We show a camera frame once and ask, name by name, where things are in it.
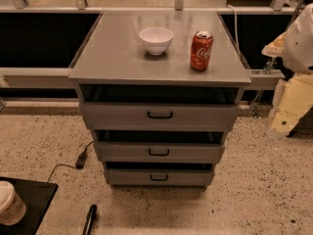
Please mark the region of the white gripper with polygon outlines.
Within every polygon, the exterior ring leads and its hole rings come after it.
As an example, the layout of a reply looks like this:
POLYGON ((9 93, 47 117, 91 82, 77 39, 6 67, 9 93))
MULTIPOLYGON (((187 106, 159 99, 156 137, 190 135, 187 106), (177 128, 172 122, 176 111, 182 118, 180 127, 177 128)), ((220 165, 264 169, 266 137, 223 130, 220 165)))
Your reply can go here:
MULTIPOLYGON (((271 58, 284 58, 286 36, 286 32, 280 34, 265 45, 261 53, 271 58)), ((275 89, 266 133, 272 139, 290 135, 312 107, 313 75, 296 73, 289 81, 280 80, 275 89)))

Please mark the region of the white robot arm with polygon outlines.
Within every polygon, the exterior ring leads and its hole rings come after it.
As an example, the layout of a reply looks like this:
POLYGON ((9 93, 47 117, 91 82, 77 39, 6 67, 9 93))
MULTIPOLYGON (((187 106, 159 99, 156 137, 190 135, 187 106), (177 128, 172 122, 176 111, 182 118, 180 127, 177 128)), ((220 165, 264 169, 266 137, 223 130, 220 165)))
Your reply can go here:
POLYGON ((262 49, 271 58, 281 57, 293 72, 275 88, 267 133, 288 136, 313 107, 313 4, 307 5, 288 29, 262 49))

